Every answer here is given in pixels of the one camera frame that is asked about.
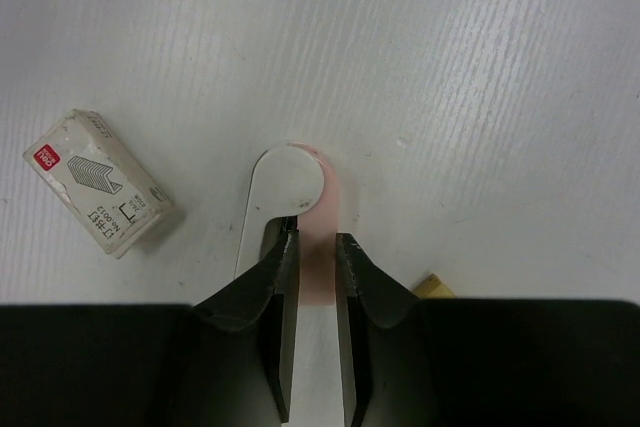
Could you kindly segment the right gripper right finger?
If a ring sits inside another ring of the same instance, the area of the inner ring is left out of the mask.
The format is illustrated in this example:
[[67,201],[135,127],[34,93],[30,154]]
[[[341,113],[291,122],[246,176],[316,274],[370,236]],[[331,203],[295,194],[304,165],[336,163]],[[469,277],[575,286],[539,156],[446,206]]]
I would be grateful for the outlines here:
[[351,234],[336,235],[336,307],[347,425],[409,425],[417,299],[377,267]]

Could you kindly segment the tan eraser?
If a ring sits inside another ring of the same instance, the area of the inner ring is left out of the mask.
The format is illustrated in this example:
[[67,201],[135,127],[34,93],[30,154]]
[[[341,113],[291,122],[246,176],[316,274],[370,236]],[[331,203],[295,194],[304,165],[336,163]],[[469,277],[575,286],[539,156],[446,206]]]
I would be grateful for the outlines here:
[[456,297],[453,291],[436,274],[428,275],[413,289],[413,293],[421,299]]

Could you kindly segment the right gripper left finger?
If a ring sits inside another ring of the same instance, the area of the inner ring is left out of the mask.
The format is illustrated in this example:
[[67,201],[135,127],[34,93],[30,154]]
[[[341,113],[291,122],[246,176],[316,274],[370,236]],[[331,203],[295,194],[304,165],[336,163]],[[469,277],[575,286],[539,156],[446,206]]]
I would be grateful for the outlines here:
[[192,419],[286,423],[299,295],[299,233],[196,308]]

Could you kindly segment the pink white stapler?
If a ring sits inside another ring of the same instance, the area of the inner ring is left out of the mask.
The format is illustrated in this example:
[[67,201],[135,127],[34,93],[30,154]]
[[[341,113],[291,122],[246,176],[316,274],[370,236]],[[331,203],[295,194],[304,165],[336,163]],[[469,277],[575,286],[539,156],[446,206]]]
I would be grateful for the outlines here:
[[267,230],[294,218],[300,235],[300,301],[335,302],[335,237],[339,231],[340,183],[330,162],[315,148],[285,141],[257,160],[251,173],[236,277],[266,253]]

